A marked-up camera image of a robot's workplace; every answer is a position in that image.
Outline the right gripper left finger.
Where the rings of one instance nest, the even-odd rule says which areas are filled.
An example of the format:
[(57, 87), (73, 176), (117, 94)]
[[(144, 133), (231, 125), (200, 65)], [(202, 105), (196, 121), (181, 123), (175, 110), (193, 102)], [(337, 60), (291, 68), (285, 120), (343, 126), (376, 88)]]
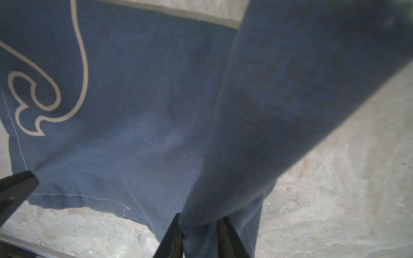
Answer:
[(179, 229), (180, 214), (172, 220), (153, 258), (183, 258), (183, 236)]

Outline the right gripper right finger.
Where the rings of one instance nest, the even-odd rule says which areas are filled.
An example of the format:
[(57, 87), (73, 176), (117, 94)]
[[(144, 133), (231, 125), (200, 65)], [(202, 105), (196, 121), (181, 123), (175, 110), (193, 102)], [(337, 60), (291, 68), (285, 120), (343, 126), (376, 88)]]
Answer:
[(217, 235), (219, 258), (250, 258), (228, 217), (218, 221)]

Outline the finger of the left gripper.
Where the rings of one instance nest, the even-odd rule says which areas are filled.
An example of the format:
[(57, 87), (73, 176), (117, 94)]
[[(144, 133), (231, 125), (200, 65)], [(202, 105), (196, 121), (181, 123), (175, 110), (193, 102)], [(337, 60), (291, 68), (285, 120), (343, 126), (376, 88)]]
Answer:
[(34, 192), (39, 181), (30, 171), (1, 179), (1, 226)]

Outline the dark blue pillowcase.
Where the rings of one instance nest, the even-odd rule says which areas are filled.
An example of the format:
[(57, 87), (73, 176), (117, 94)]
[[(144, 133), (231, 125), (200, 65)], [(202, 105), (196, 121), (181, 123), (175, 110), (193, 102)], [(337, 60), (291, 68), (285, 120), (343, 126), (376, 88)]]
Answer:
[(238, 29), (101, 1), (1, 2), (1, 121), (45, 209), (254, 257), (277, 179), (413, 58), (410, 1), (249, 1)]

